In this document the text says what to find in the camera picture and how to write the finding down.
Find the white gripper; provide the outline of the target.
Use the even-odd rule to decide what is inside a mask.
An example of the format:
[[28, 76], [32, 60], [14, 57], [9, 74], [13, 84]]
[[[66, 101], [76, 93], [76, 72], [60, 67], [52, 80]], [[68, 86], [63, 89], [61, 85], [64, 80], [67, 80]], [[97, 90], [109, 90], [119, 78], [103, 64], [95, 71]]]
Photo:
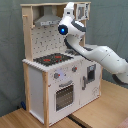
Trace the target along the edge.
[[73, 2], [69, 2], [64, 8], [64, 16], [70, 16], [71, 18], [74, 18], [74, 3]]

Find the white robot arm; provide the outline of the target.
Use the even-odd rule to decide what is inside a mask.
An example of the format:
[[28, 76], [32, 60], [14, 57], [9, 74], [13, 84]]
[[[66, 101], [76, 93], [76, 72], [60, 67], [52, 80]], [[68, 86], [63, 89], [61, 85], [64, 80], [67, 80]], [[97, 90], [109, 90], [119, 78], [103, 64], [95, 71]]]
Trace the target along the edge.
[[64, 8], [64, 13], [58, 25], [58, 31], [65, 35], [65, 44], [79, 53], [82, 57], [98, 62], [104, 69], [112, 74], [113, 79], [118, 84], [128, 84], [128, 60], [119, 57], [111, 48], [107, 46], [90, 45], [82, 47], [80, 40], [85, 35], [86, 27], [74, 17], [74, 3], [69, 2]]

